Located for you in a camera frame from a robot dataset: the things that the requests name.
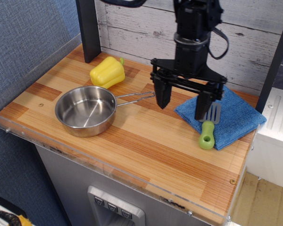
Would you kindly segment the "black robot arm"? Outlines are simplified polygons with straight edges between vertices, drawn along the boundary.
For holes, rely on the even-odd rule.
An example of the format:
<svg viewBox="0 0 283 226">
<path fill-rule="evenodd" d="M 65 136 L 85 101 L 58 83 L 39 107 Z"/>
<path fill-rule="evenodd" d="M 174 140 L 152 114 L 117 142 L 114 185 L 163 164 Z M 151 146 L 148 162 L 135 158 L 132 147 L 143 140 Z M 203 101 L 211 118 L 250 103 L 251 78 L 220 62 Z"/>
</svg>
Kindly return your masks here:
<svg viewBox="0 0 283 226">
<path fill-rule="evenodd" d="M 207 65 L 207 58 L 212 55 L 209 49 L 211 33 L 227 39 L 216 28 L 222 22 L 223 9 L 217 0 L 175 0 L 174 8 L 177 23 L 175 58 L 151 60 L 156 101 L 164 109 L 170 102 L 172 87 L 197 93 L 195 119 L 201 120 L 211 104 L 221 100 L 227 82 L 226 77 Z"/>
</svg>

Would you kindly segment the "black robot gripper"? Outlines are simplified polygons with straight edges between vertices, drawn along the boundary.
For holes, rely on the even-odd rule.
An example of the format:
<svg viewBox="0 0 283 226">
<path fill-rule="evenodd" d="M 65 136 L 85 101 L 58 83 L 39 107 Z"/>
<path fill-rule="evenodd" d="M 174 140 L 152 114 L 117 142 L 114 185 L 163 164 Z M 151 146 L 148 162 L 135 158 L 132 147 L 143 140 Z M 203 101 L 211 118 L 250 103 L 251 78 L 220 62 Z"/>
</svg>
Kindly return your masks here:
<svg viewBox="0 0 283 226">
<path fill-rule="evenodd" d="M 175 58 L 151 60 L 151 79 L 161 109 L 170 102 L 172 87 L 198 93 L 195 119 L 202 120 L 214 100 L 221 100 L 226 78 L 207 65 L 210 39 L 175 39 Z"/>
</svg>

